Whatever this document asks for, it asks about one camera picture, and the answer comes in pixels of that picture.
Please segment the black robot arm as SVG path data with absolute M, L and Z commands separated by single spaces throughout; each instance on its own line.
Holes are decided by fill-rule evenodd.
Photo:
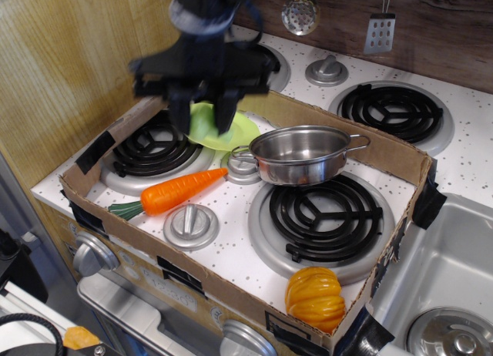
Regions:
M 172 0 L 169 17 L 179 30 L 168 49 L 129 63 L 136 96 L 160 96 L 182 133 L 191 127 L 190 106 L 210 101 L 219 133 L 230 129 L 238 102 L 249 94 L 266 94 L 276 64 L 258 49 L 260 36 L 227 42 L 237 10 L 245 6 L 257 26 L 263 20 L 252 0 Z

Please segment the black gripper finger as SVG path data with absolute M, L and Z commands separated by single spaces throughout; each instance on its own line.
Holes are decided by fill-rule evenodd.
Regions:
M 239 88 L 217 88 L 214 94 L 214 116 L 216 128 L 220 135 L 230 130 L 236 114 L 238 102 L 245 92 Z
M 184 134 L 190 129 L 190 103 L 193 93 L 188 89 L 169 89 L 167 91 L 169 111 L 175 127 Z

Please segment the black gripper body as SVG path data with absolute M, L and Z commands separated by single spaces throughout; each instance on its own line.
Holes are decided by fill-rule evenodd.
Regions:
M 134 94 L 167 99 L 169 89 L 188 89 L 193 99 L 214 99 L 216 89 L 225 88 L 227 43 L 222 35 L 202 39 L 182 34 L 168 49 L 132 60 Z

